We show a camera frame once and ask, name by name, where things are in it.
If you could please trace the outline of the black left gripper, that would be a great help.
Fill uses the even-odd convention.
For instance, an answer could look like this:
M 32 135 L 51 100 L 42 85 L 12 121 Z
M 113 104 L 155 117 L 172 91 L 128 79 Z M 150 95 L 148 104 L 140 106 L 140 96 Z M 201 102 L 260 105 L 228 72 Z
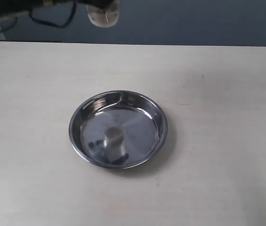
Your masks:
M 113 3 L 113 0 L 77 0 L 77 2 L 86 6 L 94 6 L 99 9 L 106 9 Z

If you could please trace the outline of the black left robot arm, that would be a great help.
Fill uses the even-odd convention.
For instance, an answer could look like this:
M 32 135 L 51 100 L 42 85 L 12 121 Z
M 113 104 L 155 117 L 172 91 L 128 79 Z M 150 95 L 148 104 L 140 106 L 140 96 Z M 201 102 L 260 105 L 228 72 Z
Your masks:
M 109 7 L 113 0 L 0 0 L 0 18 L 15 16 L 19 13 L 32 12 L 34 9 L 70 2 L 104 9 Z

